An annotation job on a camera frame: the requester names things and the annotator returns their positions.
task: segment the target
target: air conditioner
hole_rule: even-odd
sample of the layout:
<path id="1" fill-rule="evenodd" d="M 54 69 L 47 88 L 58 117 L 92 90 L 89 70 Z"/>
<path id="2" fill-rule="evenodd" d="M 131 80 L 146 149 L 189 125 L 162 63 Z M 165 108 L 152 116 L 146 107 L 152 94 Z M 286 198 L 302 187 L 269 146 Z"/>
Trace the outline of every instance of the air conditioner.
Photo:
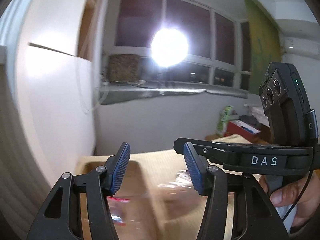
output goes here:
<path id="1" fill-rule="evenodd" d="M 320 59 L 319 44 L 315 41 L 287 37 L 285 38 L 285 52 Z"/>

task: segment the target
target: handle grip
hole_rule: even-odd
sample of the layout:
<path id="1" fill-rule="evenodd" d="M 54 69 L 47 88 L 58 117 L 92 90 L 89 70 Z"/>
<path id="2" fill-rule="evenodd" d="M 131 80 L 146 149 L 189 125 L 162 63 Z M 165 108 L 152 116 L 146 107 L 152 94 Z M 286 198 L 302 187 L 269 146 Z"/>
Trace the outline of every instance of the handle grip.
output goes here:
<path id="1" fill-rule="evenodd" d="M 283 176 L 275 176 L 275 175 L 266 175 L 266 183 L 268 185 L 268 195 L 271 196 L 273 192 L 275 192 L 277 189 L 280 189 L 282 187 L 283 183 Z M 281 219 L 285 216 L 289 208 L 291 208 L 291 205 L 283 206 L 283 207 L 276 207 L 276 210 L 281 217 Z M 290 214 L 287 216 L 287 218 L 284 220 L 283 224 L 285 228 L 287 229 L 287 232 L 290 231 L 290 228 L 292 226 L 294 217 L 297 213 L 297 206 L 295 206 Z"/>

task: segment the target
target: white wall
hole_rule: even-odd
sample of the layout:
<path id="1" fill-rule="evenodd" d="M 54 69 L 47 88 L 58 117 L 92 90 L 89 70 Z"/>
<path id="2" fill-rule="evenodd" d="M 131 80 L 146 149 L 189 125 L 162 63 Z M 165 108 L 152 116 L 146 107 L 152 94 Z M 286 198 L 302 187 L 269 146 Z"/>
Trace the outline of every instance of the white wall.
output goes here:
<path id="1" fill-rule="evenodd" d="M 310 107 L 316 111 L 318 129 L 320 130 L 320 60 L 286 54 L 283 57 L 283 62 L 291 63 L 297 68 L 306 89 Z"/>
<path id="2" fill-rule="evenodd" d="M 73 172 L 78 158 L 91 155 L 95 145 L 89 111 L 92 66 L 76 57 L 85 4 L 86 0 L 32 0 L 18 43 L 15 88 L 20 122 L 51 186 L 62 173 Z"/>
<path id="3" fill-rule="evenodd" d="M 133 100 L 99 106 L 96 116 L 98 155 L 115 154 L 122 142 L 132 153 L 172 149 L 179 137 L 202 139 L 214 134 L 219 112 L 232 105 L 246 114 L 246 99 L 203 93 Z"/>

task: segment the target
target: cardboard box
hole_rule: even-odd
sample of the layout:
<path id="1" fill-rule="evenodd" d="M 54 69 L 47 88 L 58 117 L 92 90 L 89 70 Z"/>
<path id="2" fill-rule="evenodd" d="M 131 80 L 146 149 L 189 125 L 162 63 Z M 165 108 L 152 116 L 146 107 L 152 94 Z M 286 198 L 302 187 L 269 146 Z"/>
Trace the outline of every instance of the cardboard box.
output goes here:
<path id="1" fill-rule="evenodd" d="M 260 131 L 240 120 L 230 121 L 227 126 L 225 136 L 238 134 L 251 143 L 256 143 L 259 139 Z"/>

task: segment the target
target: green wall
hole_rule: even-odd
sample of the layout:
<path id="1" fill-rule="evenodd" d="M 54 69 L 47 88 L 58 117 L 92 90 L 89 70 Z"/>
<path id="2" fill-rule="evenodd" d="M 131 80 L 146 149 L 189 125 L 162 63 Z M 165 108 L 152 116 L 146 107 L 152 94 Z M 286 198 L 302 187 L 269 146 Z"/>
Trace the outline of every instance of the green wall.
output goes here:
<path id="1" fill-rule="evenodd" d="M 275 24 L 255 5 L 244 0 L 251 38 L 251 77 L 249 93 L 258 94 L 258 89 L 271 61 L 281 61 L 279 34 Z"/>

